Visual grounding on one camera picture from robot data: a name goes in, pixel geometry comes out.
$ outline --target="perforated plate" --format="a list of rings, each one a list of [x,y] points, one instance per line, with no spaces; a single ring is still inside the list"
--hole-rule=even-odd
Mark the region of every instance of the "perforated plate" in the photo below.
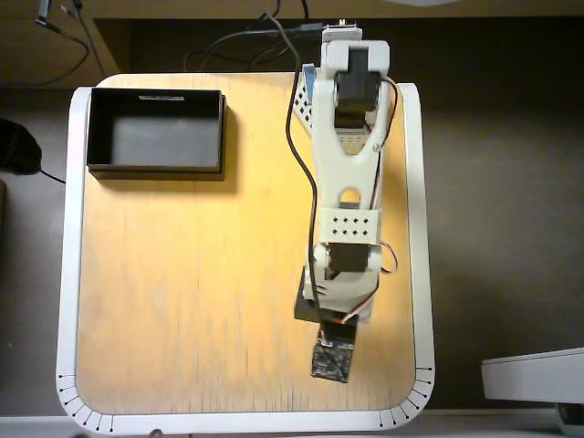
[[[318,239],[340,244],[379,243],[379,210],[321,208]]]

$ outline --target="wooden table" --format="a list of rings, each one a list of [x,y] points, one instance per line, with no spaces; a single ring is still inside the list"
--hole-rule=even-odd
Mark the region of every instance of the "wooden table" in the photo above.
[[[103,430],[108,418],[113,424],[153,414],[364,411],[375,412],[379,429],[382,410],[415,395],[416,368],[433,376],[433,354],[427,366],[416,365],[400,102],[385,146],[381,231],[400,266],[381,277],[371,320],[359,326],[349,383],[310,377],[318,326],[293,317],[310,190],[284,135],[291,83],[292,74],[270,73],[118,75],[99,84],[220,89],[228,106],[226,176],[99,181],[76,167],[83,219],[75,369],[59,372],[57,360],[57,374],[70,376],[57,376],[57,386],[75,380],[75,392],[64,392],[78,396],[85,416],[89,410],[87,422]],[[311,165],[310,138],[296,118],[292,136]],[[70,203],[78,196],[69,193],[74,166],[68,162]],[[423,214],[425,239],[425,207]],[[427,266],[427,246],[425,254]],[[420,394],[429,395],[428,381]],[[410,402],[421,408],[427,397],[420,399]],[[392,427],[397,414],[407,422],[417,413],[407,412],[389,410],[383,427]]]

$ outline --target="white robotic arm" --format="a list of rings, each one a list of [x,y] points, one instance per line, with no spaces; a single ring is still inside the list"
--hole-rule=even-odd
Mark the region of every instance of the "white robotic arm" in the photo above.
[[[295,316],[321,324],[312,375],[347,381],[357,323],[369,318],[381,271],[379,200],[391,107],[390,48],[385,41],[361,40],[355,26],[329,26],[322,34],[320,62],[311,101],[320,192],[313,248],[320,309],[307,262]],[[347,201],[346,192],[356,196]]]

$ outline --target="black tray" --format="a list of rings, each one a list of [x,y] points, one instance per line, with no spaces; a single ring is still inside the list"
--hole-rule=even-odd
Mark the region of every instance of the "black tray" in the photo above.
[[[88,167],[99,179],[222,180],[219,90],[93,89]]]

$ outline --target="wire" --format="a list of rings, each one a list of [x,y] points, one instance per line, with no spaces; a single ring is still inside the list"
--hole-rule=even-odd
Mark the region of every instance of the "wire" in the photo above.
[[[277,59],[279,57],[281,57],[282,55],[284,55],[288,50],[288,46],[286,45],[286,43],[278,43],[278,44],[274,44],[273,46],[268,47],[265,50],[262,50],[261,52],[259,52],[258,54],[256,54],[251,61],[249,61],[248,65],[247,65],[247,71],[252,71],[252,68],[254,67],[255,64],[258,63],[258,61],[264,57],[265,55],[267,55],[268,53],[274,51],[274,50],[278,50],[279,48],[284,48],[283,50],[281,50],[280,52],[278,52],[278,54],[269,59],[268,61],[264,61],[262,64],[267,63],[267,62],[271,62],[274,59]]]
[[[393,251],[393,248],[391,247],[390,244],[388,244],[387,242],[383,242],[380,241],[380,245],[381,246],[385,246],[387,249],[390,250],[391,256],[393,257],[393,261],[395,262],[395,268],[392,271],[387,270],[386,268],[384,268],[383,266],[381,267],[381,272],[383,274],[393,274],[395,271],[398,270],[398,257],[395,255],[395,251]]]
[[[275,33],[277,34],[277,32],[275,32],[274,30],[241,30],[239,32],[234,32],[233,34],[222,36],[221,38],[215,40],[204,51],[203,59],[201,59],[201,62],[199,63],[199,67],[197,68],[197,71],[202,71],[204,66],[206,65],[209,57],[211,57],[214,54],[213,52],[215,51],[215,49],[218,48],[219,46],[221,46],[226,41],[229,41],[230,39],[239,38],[239,37],[255,37],[255,36],[274,35]],[[190,52],[187,52],[184,55],[184,57],[182,59],[182,69],[185,73],[187,72],[186,67],[188,66],[188,63],[189,63],[189,60],[191,59],[191,56],[194,55],[196,52],[199,52],[199,50],[192,50]]]
[[[280,12],[280,4],[281,3],[282,3],[282,0],[276,0],[276,9],[272,13],[273,17],[277,16],[278,13]],[[267,19],[266,13],[263,13],[258,18],[256,18],[255,21],[251,25],[246,27],[244,30],[252,29],[252,28],[256,27],[257,25],[259,25],[262,21],[266,21],[266,19]]]
[[[304,19],[309,20],[310,14],[308,13],[307,0],[301,0],[301,2],[302,2],[302,9],[304,10]]]
[[[381,241],[380,245],[385,246],[386,248],[388,248],[390,250],[391,255],[393,256],[393,260],[395,261],[395,268],[392,271],[389,271],[382,266],[381,272],[383,274],[393,274],[395,271],[398,270],[398,257],[395,255],[395,252],[393,251],[393,248],[391,247],[390,244],[388,244],[387,242]],[[345,324],[349,319],[353,318],[355,315],[357,315],[359,312],[361,312],[370,303],[370,301],[373,299],[373,296],[375,295],[375,292],[377,292],[378,290],[379,290],[379,288],[376,288],[373,292],[368,294],[365,297],[365,299],[363,299],[357,306],[355,306],[347,315],[345,315],[343,317],[343,319],[340,321],[340,323]]]
[[[83,32],[85,32],[85,36],[88,38],[89,45],[91,46],[91,51],[93,52],[93,56],[95,57],[95,60],[98,63],[98,67],[99,67],[99,71],[101,72],[101,76],[103,78],[105,78],[106,77],[106,70],[103,68],[103,65],[101,64],[101,59],[99,59],[98,51],[95,49],[95,45],[93,44],[93,38],[91,37],[91,34],[89,33],[88,27],[85,24],[85,20],[81,16],[81,11],[77,10],[77,12],[78,12],[78,21],[80,22],[81,27],[83,27]]]
[[[308,225],[308,274],[310,276],[310,286],[312,288],[312,299],[314,300],[315,307],[317,308],[318,320],[319,320],[319,322],[321,322],[321,324],[320,324],[321,336],[323,339],[326,339],[326,333],[324,332],[324,326],[322,325],[322,321],[324,319],[322,317],[322,309],[320,308],[320,300],[318,298],[317,280],[316,280],[316,276],[314,274],[313,246],[314,246],[314,228],[315,228],[315,222],[316,222],[316,217],[317,217],[318,188],[317,188],[317,183],[314,181],[314,178],[312,177],[312,174],[310,173],[310,170],[308,169],[307,165],[302,160],[302,157],[300,157],[300,154],[298,154],[296,146],[294,145],[294,142],[292,140],[292,135],[290,134],[290,123],[292,120],[292,109],[294,108],[294,98],[296,96],[296,88],[298,86],[298,78],[300,76],[301,60],[300,60],[300,55],[298,54],[298,52],[297,52],[296,48],[294,47],[294,45],[292,44],[292,42],[290,41],[290,38],[288,38],[288,35],[286,35],[286,31],[284,30],[282,25],[280,25],[280,23],[275,18],[273,18],[272,15],[269,14],[268,12],[266,12],[266,16],[277,27],[277,30],[280,33],[280,36],[282,36],[282,38],[286,42],[286,45],[288,46],[288,48],[290,49],[290,51],[292,52],[292,54],[294,55],[294,58],[296,60],[296,65],[294,68],[294,81],[292,82],[292,90],[290,91],[290,101],[288,102],[288,110],[287,110],[287,115],[286,115],[286,139],[287,139],[290,151],[292,152],[292,155],[294,155],[294,158],[296,159],[296,161],[300,165],[300,168],[302,168],[302,171],[307,176],[308,182],[310,183],[310,189],[312,190],[312,204],[310,207],[310,223]]]
[[[71,41],[76,42],[77,44],[81,45],[83,47],[83,49],[85,50],[83,56],[81,57],[81,59],[77,62],[77,64],[75,64],[72,68],[70,68],[69,70],[67,70],[65,73],[49,79],[49,80],[44,80],[41,82],[6,82],[2,84],[2,87],[5,86],[18,86],[18,87],[45,87],[47,85],[51,85],[54,84],[55,82],[59,82],[61,79],[66,78],[67,76],[73,74],[73,72],[75,72],[75,70],[77,70],[79,67],[81,67],[81,64],[83,64],[85,62],[85,60],[88,58],[89,56],[89,47],[87,44],[85,44],[83,41],[81,41],[80,39],[72,36],[71,34],[68,34],[67,32],[65,32],[64,30],[58,29],[57,27],[55,29],[49,27],[49,26],[45,26],[43,24],[41,24],[41,26],[43,26],[44,28],[55,32],[58,35],[61,35],[67,39],[70,39]]]
[[[290,40],[294,40],[295,38],[298,38],[299,35],[293,35],[290,37]],[[282,50],[280,50],[275,56],[270,57],[268,59],[264,59],[260,62],[259,59],[261,59],[262,57],[264,57],[264,55],[266,55],[267,53],[273,51],[273,50],[277,50],[279,48],[282,47]],[[265,50],[262,50],[261,52],[259,52],[258,54],[256,54],[251,61],[249,61],[248,65],[247,65],[247,71],[252,71],[252,68],[254,67],[255,64],[269,64],[270,62],[275,61],[276,59],[278,59],[279,57],[281,57],[282,55],[286,54],[286,52],[289,50],[288,46],[286,46],[285,42],[282,43],[278,43],[278,44],[274,44],[273,46],[268,47]]]
[[[341,324],[345,324],[349,319],[353,318],[355,315],[357,315],[359,312],[361,312],[370,303],[370,301],[373,299],[373,295],[375,295],[375,292],[377,292],[377,289],[375,289],[373,292],[371,292],[370,294],[368,294],[365,297],[365,299],[363,299],[347,315],[345,315],[343,317],[343,319],[340,321],[340,323]]]
[[[188,62],[193,55],[204,55],[206,50],[191,50],[187,52],[184,57],[182,57],[182,71],[186,73],[188,71]],[[222,55],[221,53],[212,53],[210,57],[216,57],[217,59],[223,59],[225,61],[235,62],[236,64],[249,64],[247,59],[239,59],[237,57],[228,57],[227,55]]]
[[[385,142],[387,141],[388,137],[390,136],[391,125],[393,123],[393,119],[395,119],[396,109],[398,108],[398,102],[400,101],[400,94],[398,91],[397,84],[392,79],[383,78],[381,81],[389,83],[391,85],[391,87],[393,88],[393,92],[395,93],[395,104],[393,105],[393,110],[391,111],[390,122],[387,126],[387,131],[385,132],[385,138],[383,139],[383,142],[381,143],[381,147],[383,148],[383,146],[385,146]],[[367,123],[366,123],[366,126],[371,131],[371,127]],[[375,171],[375,181],[373,183],[373,193],[371,195],[371,202],[370,202],[370,207],[369,207],[370,210],[373,209],[373,207],[375,206],[375,203],[377,201],[377,195],[378,195],[379,184],[380,184],[380,176],[381,176],[381,151],[379,152],[379,158],[377,160],[377,169]]]
[[[45,175],[45,176],[47,176],[48,178],[50,178],[51,180],[55,180],[55,181],[57,181],[58,183],[65,184],[65,180],[61,180],[60,178],[58,178],[58,177],[56,177],[56,176],[53,176],[53,175],[51,175],[50,173],[43,171],[42,169],[40,170],[40,172],[41,172],[43,175]]]

